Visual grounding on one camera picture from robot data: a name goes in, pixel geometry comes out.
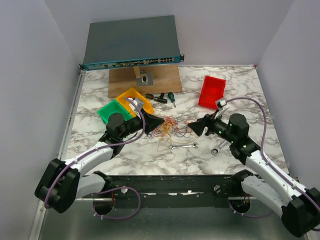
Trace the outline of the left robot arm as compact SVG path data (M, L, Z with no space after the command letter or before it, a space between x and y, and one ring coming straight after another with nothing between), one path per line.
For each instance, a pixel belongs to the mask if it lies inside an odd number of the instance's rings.
M120 113L109 116L106 130L97 144L82 154L60 160L51 160L46 167L35 191L36 198L44 202L45 207L58 213L65 212L77 198L96 193L104 198L110 194L111 185L103 173L87 173L99 164L116 157L125 144L127 136L141 131L150 133L164 123L164 119L145 111L142 116L125 120Z

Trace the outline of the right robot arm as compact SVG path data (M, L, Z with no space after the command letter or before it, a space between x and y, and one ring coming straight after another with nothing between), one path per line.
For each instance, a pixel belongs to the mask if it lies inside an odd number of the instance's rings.
M230 183L230 191L241 196L247 193L272 209L285 228L295 237L313 231L320 224L320 191L307 188L287 175L263 152L263 148L249 137L250 126L244 115L234 113L228 123L215 114L188 124L196 135L216 134L230 143L233 157L256 172Z

